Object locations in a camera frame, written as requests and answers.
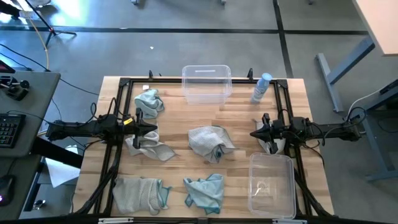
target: white cable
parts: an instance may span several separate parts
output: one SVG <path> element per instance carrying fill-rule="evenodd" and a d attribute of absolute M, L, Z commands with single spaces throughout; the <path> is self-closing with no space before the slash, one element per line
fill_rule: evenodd
<path fill-rule="evenodd" d="M 16 2 L 18 3 L 19 7 L 21 7 L 21 9 L 22 9 L 23 11 L 25 11 L 24 8 L 21 6 L 21 4 L 19 4 L 19 1 L 16 0 Z M 43 47 L 44 47 L 45 57 L 46 57 L 46 59 L 47 59 L 47 63 L 46 63 L 47 66 L 46 66 L 46 68 L 47 68 L 47 70 L 48 70 L 48 69 L 49 69 L 49 52 L 48 52 L 48 50 L 47 50 L 47 47 L 45 46 L 44 40 L 43 40 L 42 36 L 40 35 L 39 31 L 37 30 L 35 24 L 32 22 L 32 20 L 31 20 L 29 17 L 28 17 L 27 19 L 29 20 L 29 22 L 30 22 L 30 24 L 32 25 L 32 27 L 36 30 L 36 33 L 37 33 L 37 35 L 39 36 L 39 39 L 40 39 L 40 41 L 41 41 L 41 43 L 42 43 L 42 45 L 43 45 Z"/>
<path fill-rule="evenodd" d="M 380 88 L 380 89 L 374 91 L 373 93 L 371 93 L 371 94 L 369 94 L 369 95 L 366 95 L 366 96 L 364 96 L 364 97 L 362 97 L 362 98 L 359 98 L 359 99 L 357 99 L 356 101 L 354 101 L 354 103 L 350 106 L 350 108 L 349 108 L 349 110 L 348 110 L 347 116 L 349 115 L 349 112 L 351 112 L 351 109 L 353 108 L 354 104 L 356 104 L 356 103 L 357 103 L 358 101 L 360 101 L 360 100 L 363 100 L 363 99 L 365 99 L 365 98 L 368 98 L 369 96 L 371 96 L 371 95 L 373 95 L 373 94 L 379 92 L 380 90 L 382 90 L 384 87 L 386 87 L 386 86 L 388 86 L 388 85 L 389 85 L 389 84 L 383 86 L 382 88 Z"/>

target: concrete floor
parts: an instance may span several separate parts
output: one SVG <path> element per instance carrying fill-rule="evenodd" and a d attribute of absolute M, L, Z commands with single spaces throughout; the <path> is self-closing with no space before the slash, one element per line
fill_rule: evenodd
<path fill-rule="evenodd" d="M 348 0 L 315 0 L 312 6 L 307 4 L 307 0 L 279 0 L 279 6 L 285 29 L 365 30 Z M 73 0 L 68 3 L 53 0 L 51 6 L 45 6 L 41 11 L 53 25 L 59 26 L 277 28 L 272 0 L 227 0 L 225 7 L 216 0 L 146 0 L 143 7 L 133 6 L 130 0 L 119 0 L 117 4 L 114 0 Z M 25 22 L 9 21 L 5 15 L 0 15 L 0 21 L 1 26 L 21 26 Z M 1 31 L 1 34 L 0 43 L 45 63 L 44 51 L 35 32 Z M 364 36 L 361 35 L 286 35 L 293 76 L 305 80 L 315 122 L 337 123 L 341 122 L 343 116 L 332 112 L 331 100 L 314 60 L 315 55 L 323 52 L 333 68 L 362 38 Z M 0 52 L 40 70 L 4 49 L 0 49 Z M 74 38 L 65 34 L 54 37 L 49 45 L 49 55 L 51 70 L 60 72 L 65 80 L 93 92 L 99 92 L 105 75 L 147 75 L 152 70 L 165 76 L 175 76 L 181 74 L 185 65 L 225 64 L 231 67 L 234 77 L 245 77 L 251 67 L 257 77 L 262 72 L 269 72 L 277 78 L 286 77 L 278 34 L 80 32 Z M 355 99 L 397 78 L 398 58 L 382 58 L 380 55 L 376 48 L 338 82 L 346 109 Z M 14 65 L 1 56 L 0 59 Z M 96 101 L 97 97 L 60 83 L 54 100 L 64 120 L 84 121 L 90 116 L 90 103 Z M 46 118 L 58 119 L 53 104 Z M 397 222 L 398 179 L 366 182 L 365 175 L 378 171 L 366 138 L 358 142 L 328 139 L 321 151 L 337 215 Z M 21 218 L 68 213 L 68 197 L 73 192 L 73 182 L 52 189 L 48 185 L 48 177 L 43 177 L 42 181 L 40 198 L 48 200 L 53 208 L 23 213 Z"/>

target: microfiber towel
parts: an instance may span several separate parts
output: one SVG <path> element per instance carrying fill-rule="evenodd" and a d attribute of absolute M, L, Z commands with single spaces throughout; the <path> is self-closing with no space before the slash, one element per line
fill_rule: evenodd
<path fill-rule="evenodd" d="M 218 163 L 224 153 L 235 149 L 228 133 L 218 126 L 205 126 L 188 131 L 189 146 L 211 163 Z"/>
<path fill-rule="evenodd" d="M 125 141 L 130 155 L 135 156 L 137 154 L 143 153 L 151 159 L 160 161 L 167 161 L 175 156 L 176 153 L 173 151 L 173 149 L 171 149 L 168 145 L 159 142 L 158 130 L 159 129 L 151 131 L 145 136 L 139 136 L 138 140 L 141 145 L 139 149 L 136 149 L 134 146 L 132 146 L 132 141 L 135 135 L 133 135 L 131 138 L 127 138 Z"/>
<path fill-rule="evenodd" d="M 224 199 L 224 177 L 221 174 L 211 174 L 206 180 L 197 181 L 184 178 L 183 182 L 188 192 L 185 199 L 188 207 L 195 202 L 197 207 L 205 209 L 206 215 L 220 214 Z"/>
<path fill-rule="evenodd" d="M 136 96 L 134 103 L 144 114 L 144 119 L 154 119 L 159 111 L 164 110 L 163 101 L 157 95 L 157 90 L 148 90 Z"/>
<path fill-rule="evenodd" d="M 254 121 L 254 122 L 256 122 L 256 130 L 262 128 L 263 125 L 264 125 L 261 121 L 260 122 Z M 271 144 L 269 142 L 266 143 L 266 142 L 264 142 L 261 139 L 257 139 L 257 140 L 259 141 L 259 144 L 262 147 L 262 149 L 266 153 L 271 154 L 271 151 L 270 151 L 270 145 Z M 274 142 L 278 146 L 278 151 L 275 154 L 281 153 L 284 150 L 286 139 L 275 139 Z"/>
<path fill-rule="evenodd" d="M 122 214 L 147 210 L 151 215 L 157 215 L 161 209 L 168 209 L 170 189 L 163 187 L 160 179 L 118 177 L 113 196 Z"/>

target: clear plastic container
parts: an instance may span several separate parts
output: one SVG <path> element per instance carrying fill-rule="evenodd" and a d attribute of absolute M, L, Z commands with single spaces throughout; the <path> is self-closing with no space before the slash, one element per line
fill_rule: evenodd
<path fill-rule="evenodd" d="M 248 207 L 251 213 L 266 218 L 292 219 L 296 216 L 291 158 L 260 152 L 250 156 Z"/>
<path fill-rule="evenodd" d="M 226 65 L 187 65 L 182 90 L 189 104 L 225 103 L 232 93 L 231 69 Z"/>

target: folded cloth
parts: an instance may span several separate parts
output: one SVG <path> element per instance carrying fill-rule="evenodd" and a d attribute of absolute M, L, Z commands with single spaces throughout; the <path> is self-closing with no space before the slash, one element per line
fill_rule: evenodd
<path fill-rule="evenodd" d="M 188 131 L 189 146 L 196 154 L 203 156 L 211 163 L 218 163 L 224 153 L 235 149 L 224 128 L 205 126 Z"/>
<path fill-rule="evenodd" d="M 134 98 L 136 108 L 140 108 L 144 119 L 154 119 L 157 112 L 164 110 L 163 101 L 157 95 L 157 90 L 148 90 Z"/>
<path fill-rule="evenodd" d="M 255 122 L 256 122 L 256 130 L 262 128 L 263 125 L 264 125 L 261 121 L 260 121 L 260 122 L 255 121 Z M 264 142 L 264 141 L 261 140 L 261 139 L 257 139 L 257 140 L 259 141 L 259 144 L 260 144 L 260 146 L 262 147 L 262 149 L 263 149 L 266 153 L 271 154 L 271 150 L 270 150 L 271 143 L 270 143 L 270 142 L 267 142 L 267 143 L 266 143 L 266 142 Z M 275 154 L 281 153 L 281 152 L 284 150 L 286 139 L 275 139 L 274 142 L 275 142 L 275 143 L 277 144 L 277 146 L 278 146 L 278 151 L 277 151 Z"/>
<path fill-rule="evenodd" d="M 160 179 L 118 177 L 113 197 L 122 214 L 148 210 L 151 215 L 157 215 L 160 209 L 168 209 L 170 189 L 163 187 Z"/>
<path fill-rule="evenodd" d="M 145 136 L 139 136 L 138 140 L 141 145 L 139 149 L 136 149 L 132 146 L 132 141 L 135 135 L 133 135 L 131 138 L 127 138 L 125 141 L 130 155 L 135 156 L 137 154 L 143 153 L 151 159 L 160 161 L 167 161 L 175 156 L 173 149 L 171 149 L 168 145 L 159 142 L 158 130 L 159 129 L 151 131 Z"/>
<path fill-rule="evenodd" d="M 197 207 L 205 209 L 206 215 L 220 214 L 224 199 L 224 177 L 221 174 L 211 174 L 206 180 L 197 181 L 184 178 L 183 182 L 188 192 L 185 199 L 188 207 L 195 202 Z"/>

